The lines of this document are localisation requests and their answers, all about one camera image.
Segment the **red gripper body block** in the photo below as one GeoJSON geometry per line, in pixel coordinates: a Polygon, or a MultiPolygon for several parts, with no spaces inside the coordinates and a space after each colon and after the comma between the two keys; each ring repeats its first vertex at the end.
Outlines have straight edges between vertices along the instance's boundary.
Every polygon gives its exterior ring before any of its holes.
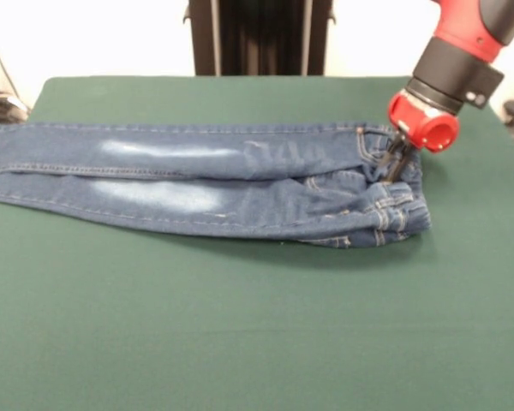
{"type": "Polygon", "coordinates": [[[441,152],[449,148],[459,132],[458,119],[402,90],[395,94],[388,106],[391,124],[418,149],[441,152]]]}

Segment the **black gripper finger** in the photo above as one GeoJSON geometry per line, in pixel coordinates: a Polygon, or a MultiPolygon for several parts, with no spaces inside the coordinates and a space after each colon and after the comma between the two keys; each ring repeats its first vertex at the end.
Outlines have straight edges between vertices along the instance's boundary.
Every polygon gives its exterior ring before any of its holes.
{"type": "Polygon", "coordinates": [[[400,158],[391,167],[386,177],[388,182],[397,182],[400,179],[413,155],[413,146],[407,142],[400,143],[395,152],[400,153],[400,158]]]}
{"type": "Polygon", "coordinates": [[[398,148],[398,145],[403,143],[403,134],[395,133],[393,139],[389,143],[389,146],[386,149],[386,152],[382,159],[378,162],[377,168],[380,170],[388,169],[390,171],[391,167],[395,164],[395,162],[400,158],[400,153],[395,152],[398,148]]]}

